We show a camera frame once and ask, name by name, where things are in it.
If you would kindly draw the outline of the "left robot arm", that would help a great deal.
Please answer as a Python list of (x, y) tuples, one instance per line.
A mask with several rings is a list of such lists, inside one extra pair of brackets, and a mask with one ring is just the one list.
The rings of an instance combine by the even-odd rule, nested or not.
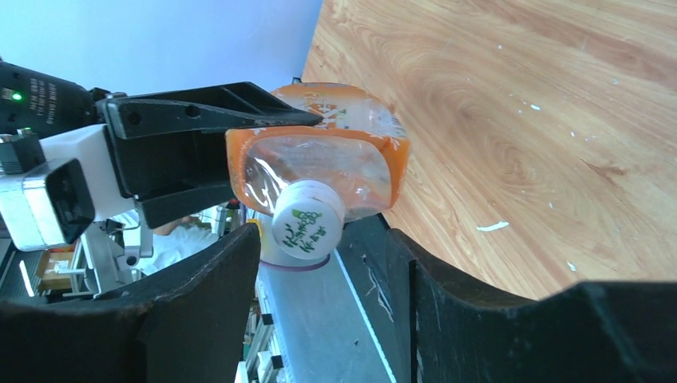
[(102, 124), (118, 192), (153, 228), (233, 198), (226, 131), (320, 121), (248, 81), (114, 96), (1, 65), (1, 130), (30, 128), (46, 138)]

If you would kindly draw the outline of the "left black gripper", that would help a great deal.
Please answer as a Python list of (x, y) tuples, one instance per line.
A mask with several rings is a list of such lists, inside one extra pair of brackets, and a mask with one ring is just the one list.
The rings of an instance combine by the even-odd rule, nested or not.
[(314, 126), (320, 115), (290, 106), (252, 82), (96, 103), (107, 125), (117, 181), (149, 228), (235, 198), (224, 134), (229, 129)]

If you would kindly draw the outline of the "orange label tea bottle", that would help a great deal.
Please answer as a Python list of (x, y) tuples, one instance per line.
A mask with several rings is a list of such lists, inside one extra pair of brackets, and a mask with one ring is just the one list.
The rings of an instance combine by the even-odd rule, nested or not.
[(385, 104), (363, 89), (339, 83), (286, 85), (272, 94), (322, 120), (312, 127), (227, 131), (228, 171), (240, 202), (271, 214), (284, 188), (316, 180), (339, 194), (348, 221), (394, 206), (410, 140)]

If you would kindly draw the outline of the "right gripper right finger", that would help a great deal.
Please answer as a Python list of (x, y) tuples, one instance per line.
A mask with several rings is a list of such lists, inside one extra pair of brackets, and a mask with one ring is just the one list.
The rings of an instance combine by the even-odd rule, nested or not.
[(399, 382), (673, 382), (676, 285), (579, 282), (531, 300), (445, 263), (381, 215), (338, 255)]

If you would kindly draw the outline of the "white bottle cap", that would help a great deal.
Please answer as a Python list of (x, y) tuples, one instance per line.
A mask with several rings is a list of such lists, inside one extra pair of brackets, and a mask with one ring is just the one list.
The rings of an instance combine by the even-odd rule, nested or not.
[(339, 244), (346, 209), (331, 186), (299, 180), (276, 201), (271, 233), (283, 251), (297, 259), (319, 259)]

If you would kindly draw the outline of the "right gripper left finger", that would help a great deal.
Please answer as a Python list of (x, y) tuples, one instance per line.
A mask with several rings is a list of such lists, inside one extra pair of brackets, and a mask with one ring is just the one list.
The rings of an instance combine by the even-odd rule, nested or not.
[(92, 300), (2, 301), (2, 381), (234, 381), (260, 248), (248, 223)]

